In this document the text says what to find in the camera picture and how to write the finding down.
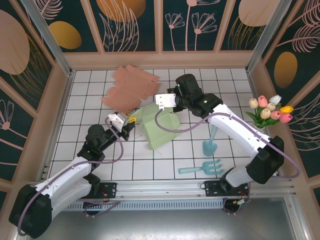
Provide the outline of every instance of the dark green wallpaper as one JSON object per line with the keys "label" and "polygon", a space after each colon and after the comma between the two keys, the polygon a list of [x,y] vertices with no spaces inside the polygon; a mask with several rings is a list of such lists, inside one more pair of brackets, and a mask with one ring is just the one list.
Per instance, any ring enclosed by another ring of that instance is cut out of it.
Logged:
{"label": "dark green wallpaper", "polygon": [[265,64],[284,105],[320,70],[319,6],[316,0],[303,2]]}
{"label": "dark green wallpaper", "polygon": [[309,178],[320,174],[320,84],[305,96],[288,123]]}
{"label": "dark green wallpaper", "polygon": [[33,117],[0,89],[0,179],[11,181]]}
{"label": "dark green wallpaper", "polygon": [[25,15],[28,17],[29,22],[32,24],[32,26],[33,26],[33,28],[35,29],[35,31],[36,31],[36,32],[38,33],[38,35],[41,37],[42,42],[43,42],[44,45],[46,46],[46,49],[48,49],[51,57],[55,60],[55,59],[56,59],[55,56],[52,54],[52,52],[51,52],[50,48],[48,47],[46,41],[44,41],[44,39],[42,38],[41,33],[38,31],[38,29],[37,29],[36,25],[34,24],[34,22],[31,20],[31,18],[30,18],[29,15],[27,14],[27,11],[26,11],[24,5],[23,5],[23,4],[21,3],[21,1],[19,1],[19,0],[18,0],[17,2],[20,4],[21,9],[24,11]]}
{"label": "dark green wallpaper", "polygon": [[212,51],[225,6],[225,0],[198,1],[195,6],[163,0],[163,51],[186,51],[186,39],[188,51]]}
{"label": "dark green wallpaper", "polygon": [[0,20],[0,77],[37,109],[52,65],[9,1],[0,5]]}
{"label": "dark green wallpaper", "polygon": [[314,188],[313,193],[314,193],[315,199],[318,202],[318,205],[320,207],[320,187]]}
{"label": "dark green wallpaper", "polygon": [[35,3],[64,53],[98,51],[80,0]]}
{"label": "dark green wallpaper", "polygon": [[[274,2],[264,0],[264,4],[256,7],[255,5],[252,6],[252,1],[236,0],[220,50],[253,50],[266,26],[259,23],[264,22],[267,24],[272,13],[268,8]],[[242,12],[240,18],[239,9],[241,4],[243,6],[242,9],[245,9],[245,11]]]}
{"label": "dark green wallpaper", "polygon": [[1,212],[2,206],[4,205],[6,196],[7,196],[7,193],[5,191],[0,191],[0,212]]}
{"label": "dark green wallpaper", "polygon": [[90,4],[104,51],[156,50],[154,0],[90,0]]}
{"label": "dark green wallpaper", "polygon": [[284,17],[282,18],[282,21],[280,22],[279,26],[277,27],[276,31],[274,32],[274,34],[272,35],[272,38],[270,39],[268,45],[266,46],[265,50],[262,53],[262,58],[265,57],[265,55],[267,54],[270,46],[272,45],[272,43],[274,42],[274,39],[276,38],[276,36],[278,35],[280,29],[282,28],[282,26],[284,25],[288,15],[290,14],[292,8],[294,7],[294,5],[296,4],[297,0],[292,0],[288,10],[286,11]]}

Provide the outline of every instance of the light blue trowel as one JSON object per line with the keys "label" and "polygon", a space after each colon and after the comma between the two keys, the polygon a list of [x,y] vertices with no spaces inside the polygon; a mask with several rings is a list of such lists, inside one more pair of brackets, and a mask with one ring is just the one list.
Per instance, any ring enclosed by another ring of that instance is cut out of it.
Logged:
{"label": "light blue trowel", "polygon": [[215,125],[212,126],[211,129],[211,135],[209,141],[203,141],[202,148],[203,148],[203,154],[207,157],[211,157],[214,152],[217,150],[217,144],[213,143],[213,140],[215,138],[217,132],[217,127]]}

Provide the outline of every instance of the cable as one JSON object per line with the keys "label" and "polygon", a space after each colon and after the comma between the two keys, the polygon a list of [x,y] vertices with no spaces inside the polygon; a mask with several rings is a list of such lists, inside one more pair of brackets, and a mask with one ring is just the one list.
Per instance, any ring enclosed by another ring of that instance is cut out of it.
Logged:
{"label": "cable", "polygon": [[154,116],[154,121],[155,124],[162,130],[169,132],[169,133],[174,133],[174,134],[182,134],[188,131],[191,131],[193,129],[195,129],[196,127],[198,127],[201,123],[203,123],[204,121],[206,121],[207,119],[214,117],[214,116],[225,116],[228,117],[229,119],[235,120],[236,122],[240,123],[242,126],[244,126],[247,130],[249,130],[250,133],[252,133],[255,137],[257,137],[260,141],[262,141],[264,144],[268,145],[270,148],[272,148],[273,150],[275,150],[277,153],[281,154],[282,156],[284,156],[287,160],[289,160],[296,168],[296,174],[293,176],[273,176],[273,178],[279,178],[279,179],[294,179],[297,178],[300,175],[300,168],[299,166],[295,163],[295,161],[293,161],[287,154],[285,154],[283,151],[281,151],[280,149],[276,148],[275,146],[273,146],[271,143],[269,143],[267,140],[263,139],[260,137],[259,134],[257,134],[254,130],[252,130],[247,124],[243,123],[240,119],[234,117],[232,114],[226,114],[223,112],[216,112],[216,113],[211,113],[208,116],[206,116],[205,118],[203,118],[201,121],[199,121],[198,123],[196,123],[194,126],[187,128],[187,129],[183,129],[183,130],[170,130],[167,129],[163,126],[161,126],[158,122],[158,116],[159,114],[162,112],[162,109],[160,109],[156,115]]}
{"label": "cable", "polygon": [[120,153],[120,156],[116,159],[116,160],[113,160],[113,161],[81,161],[81,162],[78,162],[68,168],[66,168],[65,170],[63,170],[62,172],[60,172],[57,176],[55,176],[48,184],[46,184],[43,188],[41,188],[31,199],[30,201],[26,204],[25,208],[23,209],[22,211],[22,214],[20,216],[20,219],[19,219],[19,222],[18,222],[18,226],[17,226],[17,231],[18,231],[18,234],[20,236],[26,236],[27,234],[26,233],[23,233],[21,231],[21,226],[22,226],[22,222],[23,222],[23,219],[25,218],[25,215],[27,213],[27,210],[29,209],[30,205],[34,202],[34,200],[47,188],[49,188],[49,186],[51,184],[53,184],[58,178],[60,178],[62,175],[64,175],[66,172],[70,171],[71,169],[75,168],[76,166],[79,166],[81,164],[113,164],[117,161],[119,161],[122,156],[124,155],[124,145],[120,139],[120,137],[117,135],[117,133],[115,132],[115,130],[112,129],[112,127],[107,123],[107,120],[108,120],[108,117],[105,119],[105,124],[106,126],[110,129],[110,131],[114,134],[114,136],[116,137],[116,139],[119,141],[119,144],[120,144],[120,148],[121,148],[121,153]]}
{"label": "cable", "polygon": [[[96,217],[100,217],[106,213],[108,213],[111,209],[115,208],[116,206],[118,206],[120,204],[120,201],[114,201],[114,202],[97,202],[97,201],[91,201],[91,200],[87,200],[87,199],[79,199],[79,201],[81,202],[86,202],[86,203],[90,203],[88,206],[85,207],[84,209],[84,213],[86,217],[92,217],[92,218],[96,218]],[[107,210],[101,211],[95,215],[89,215],[87,212],[87,209],[92,207],[92,206],[96,206],[96,205],[112,205],[111,207],[109,207]]]}

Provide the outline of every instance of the yellow tulip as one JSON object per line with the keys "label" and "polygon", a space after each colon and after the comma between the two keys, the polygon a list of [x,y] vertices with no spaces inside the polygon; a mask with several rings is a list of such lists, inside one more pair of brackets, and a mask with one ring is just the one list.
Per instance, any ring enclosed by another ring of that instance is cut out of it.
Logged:
{"label": "yellow tulip", "polygon": [[282,112],[283,114],[289,114],[294,110],[294,108],[292,106],[284,106],[282,108],[280,108],[280,112]]}

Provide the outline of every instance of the white bracket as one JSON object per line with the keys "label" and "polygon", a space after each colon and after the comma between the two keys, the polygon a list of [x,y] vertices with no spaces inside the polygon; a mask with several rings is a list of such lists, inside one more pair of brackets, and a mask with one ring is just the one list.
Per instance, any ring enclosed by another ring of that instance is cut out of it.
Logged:
{"label": "white bracket", "polygon": [[127,125],[128,118],[123,113],[109,114],[108,118],[112,123],[112,126],[114,126],[120,133],[122,132],[123,126]]}
{"label": "white bracket", "polygon": [[155,103],[159,106],[159,109],[173,108],[176,107],[176,94],[175,93],[165,93],[155,95]]}

